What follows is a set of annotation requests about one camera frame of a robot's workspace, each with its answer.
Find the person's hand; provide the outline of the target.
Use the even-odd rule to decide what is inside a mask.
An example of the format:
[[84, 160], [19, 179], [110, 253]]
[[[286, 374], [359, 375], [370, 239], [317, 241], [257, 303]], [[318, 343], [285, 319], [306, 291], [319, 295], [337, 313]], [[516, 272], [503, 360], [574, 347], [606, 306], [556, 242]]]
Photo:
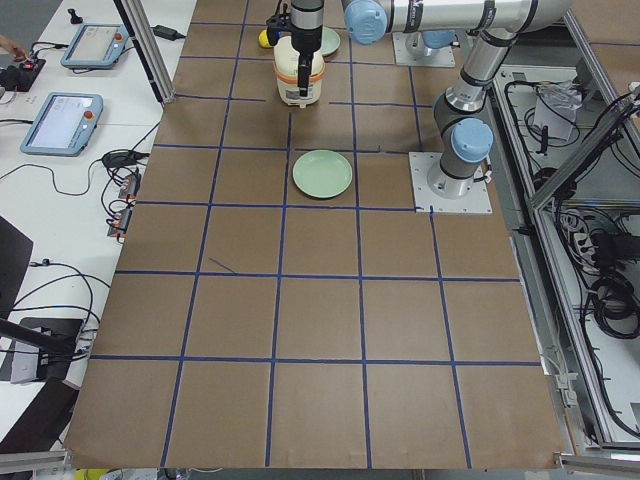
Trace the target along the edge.
[[22, 62], [28, 56], [26, 50], [18, 42], [4, 35], [0, 35], [0, 46], [12, 56], [14, 62]]

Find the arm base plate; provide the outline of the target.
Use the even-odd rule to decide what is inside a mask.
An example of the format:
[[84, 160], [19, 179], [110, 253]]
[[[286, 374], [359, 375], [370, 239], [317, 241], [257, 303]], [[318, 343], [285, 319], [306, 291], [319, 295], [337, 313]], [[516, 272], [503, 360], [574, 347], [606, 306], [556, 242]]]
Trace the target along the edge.
[[439, 152], [410, 152], [415, 210], [420, 213], [489, 215], [493, 213], [480, 164], [471, 178], [449, 179], [440, 169]]
[[395, 32], [392, 38], [397, 65], [433, 68], [453, 68], [455, 66], [451, 46], [456, 39], [454, 30]]

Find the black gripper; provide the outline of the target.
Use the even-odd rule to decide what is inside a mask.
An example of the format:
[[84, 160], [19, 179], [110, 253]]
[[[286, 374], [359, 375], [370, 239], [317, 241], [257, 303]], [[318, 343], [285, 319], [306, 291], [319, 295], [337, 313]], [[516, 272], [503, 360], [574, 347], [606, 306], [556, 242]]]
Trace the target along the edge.
[[292, 46], [300, 53], [297, 66], [297, 85], [301, 98], [309, 95], [312, 54], [321, 48], [323, 19], [323, 0], [293, 0], [291, 2]]

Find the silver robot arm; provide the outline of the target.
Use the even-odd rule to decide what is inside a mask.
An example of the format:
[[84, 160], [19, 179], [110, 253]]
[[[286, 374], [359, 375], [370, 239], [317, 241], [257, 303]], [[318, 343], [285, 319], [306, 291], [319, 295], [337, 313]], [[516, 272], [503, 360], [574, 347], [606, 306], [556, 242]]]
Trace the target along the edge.
[[443, 151], [441, 127], [464, 117], [443, 100], [458, 78], [457, 67], [396, 64], [390, 38], [369, 47], [345, 39], [326, 66], [319, 102], [292, 114], [292, 147], [344, 154], [355, 167], [353, 203], [410, 209], [409, 155]]
[[440, 30], [476, 32], [478, 38], [460, 70], [460, 79], [446, 90], [455, 110], [477, 112], [484, 104], [506, 54], [517, 37], [559, 20], [570, 1], [344, 1], [345, 26], [353, 40], [371, 45], [392, 32]]

